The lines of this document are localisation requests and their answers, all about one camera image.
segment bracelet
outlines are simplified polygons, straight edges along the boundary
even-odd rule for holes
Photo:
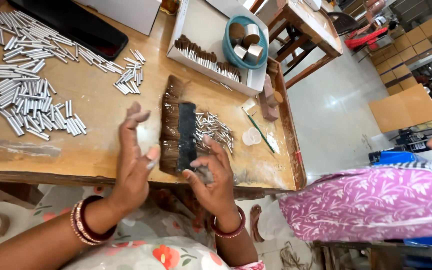
[[[104,234],[98,234],[92,231],[85,220],[85,210],[86,206],[92,202],[103,199],[101,196],[90,196],[84,200],[79,201],[74,205],[71,212],[71,227],[81,240],[81,242],[86,243],[91,246],[99,245],[106,242],[116,231],[117,225],[114,225],[111,229],[106,231]]]
[[[240,235],[240,233],[244,230],[244,224],[246,224],[246,216],[244,215],[244,211],[243,211],[243,209],[241,209],[241,207],[239,207],[239,206],[236,206],[236,207],[237,207],[237,211],[241,215],[241,224],[233,232],[229,232],[229,233],[222,232],[221,230],[216,228],[216,217],[214,215],[211,215],[211,218],[209,218],[209,221],[211,222],[211,229],[213,229],[215,235],[222,237],[222,238],[233,238],[233,237]]]

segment white cardboard box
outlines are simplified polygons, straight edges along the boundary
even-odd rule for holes
[[[161,0],[75,1],[148,36],[161,6]]]
[[[261,28],[266,41],[269,41],[267,26],[242,4],[235,0],[181,0],[177,12],[167,56],[202,74],[222,82],[231,89],[248,96],[261,93],[265,82],[267,64],[256,70],[239,69],[243,83],[238,83],[200,65],[186,57],[174,46],[181,34],[198,44],[207,52],[214,52],[218,62],[227,62],[223,54],[223,36],[226,24],[234,15],[245,15]]]

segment plastic cup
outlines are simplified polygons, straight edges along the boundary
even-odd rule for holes
[[[261,142],[261,133],[254,127],[249,128],[243,133],[243,143],[247,146],[259,144]]]

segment white powder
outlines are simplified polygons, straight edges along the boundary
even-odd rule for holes
[[[271,145],[271,147],[273,148],[273,150],[279,154],[278,142],[276,141],[276,139],[273,136],[274,136],[273,132],[269,132],[267,135],[267,140],[268,140],[269,145]]]

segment woman's left hand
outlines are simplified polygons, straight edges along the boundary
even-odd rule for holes
[[[149,192],[149,173],[159,160],[160,146],[149,148],[141,154],[136,127],[149,118],[150,111],[141,111],[141,105],[134,102],[127,110],[126,119],[119,126],[119,157],[117,159],[116,185],[108,197],[111,207],[125,216],[140,207]]]

